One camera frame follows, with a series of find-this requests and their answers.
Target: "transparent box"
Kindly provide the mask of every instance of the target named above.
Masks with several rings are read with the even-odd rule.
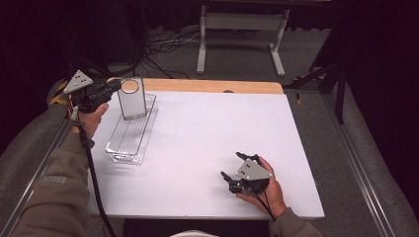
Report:
[[[124,120],[120,117],[106,147],[116,163],[140,165],[157,117],[156,96],[145,94],[147,116]]]

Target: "person's arm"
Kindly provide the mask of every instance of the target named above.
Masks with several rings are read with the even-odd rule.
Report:
[[[92,114],[80,114],[89,138],[93,137],[108,104]],[[73,127],[64,143],[52,151],[47,167],[22,211],[12,236],[86,236],[89,169],[86,151]]]
[[[281,185],[275,179],[274,169],[262,157],[260,157],[260,161],[263,166],[271,174],[273,174],[269,181],[269,185],[265,190],[266,196],[259,195],[259,198],[261,198],[265,204],[267,203],[266,198],[268,199],[271,211],[275,217],[275,222],[271,226],[272,231],[278,237],[322,236],[316,228],[314,228],[310,223],[301,220],[293,213],[293,210],[290,207],[286,206]],[[260,203],[255,197],[245,194],[236,194],[236,196],[256,205],[263,212],[268,213],[262,203]]]

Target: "gray carpet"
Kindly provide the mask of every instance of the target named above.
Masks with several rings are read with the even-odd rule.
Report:
[[[308,74],[308,67],[328,33],[316,30],[285,32],[280,47],[280,57],[287,74],[284,78],[276,75],[267,49],[270,39],[275,36],[268,33],[257,33],[248,39],[226,32],[211,34],[206,72],[203,75],[196,73],[199,45],[195,42],[150,58],[163,69],[181,71],[196,79],[277,81],[289,84],[295,76]],[[135,70],[139,76],[167,77],[144,63],[142,65]],[[115,64],[111,69],[123,67],[126,65]],[[174,78],[185,78],[180,73],[168,73]],[[286,91],[313,176],[319,183],[318,191],[326,215],[325,218],[312,220],[312,223],[324,236],[380,236],[349,165],[345,146],[332,124],[332,117],[327,113],[322,97],[312,90],[300,92],[302,103],[298,104],[293,91]],[[404,195],[389,175],[350,89],[347,92],[345,127],[377,191],[395,236],[419,236],[418,222]],[[28,180],[53,141],[64,114],[65,108],[50,107],[28,124],[1,156],[0,228],[5,225]],[[118,235],[122,236],[124,222],[112,218],[112,223]],[[93,217],[89,236],[104,236],[102,227],[102,220]]]

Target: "jacket sleeve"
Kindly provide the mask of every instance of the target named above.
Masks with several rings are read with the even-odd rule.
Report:
[[[278,237],[317,237],[321,233],[310,223],[301,220],[288,207],[271,226],[271,230]]]
[[[86,236],[89,163],[77,133],[52,151],[12,236]]]

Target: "white tabletop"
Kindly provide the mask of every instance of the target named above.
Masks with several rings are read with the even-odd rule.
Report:
[[[105,152],[121,108],[115,94],[92,149],[102,202],[110,216],[268,219],[228,190],[242,152],[275,169],[286,204],[301,217],[324,216],[285,95],[147,92],[157,119],[140,166],[114,163]],[[98,213],[89,183],[89,210]]]

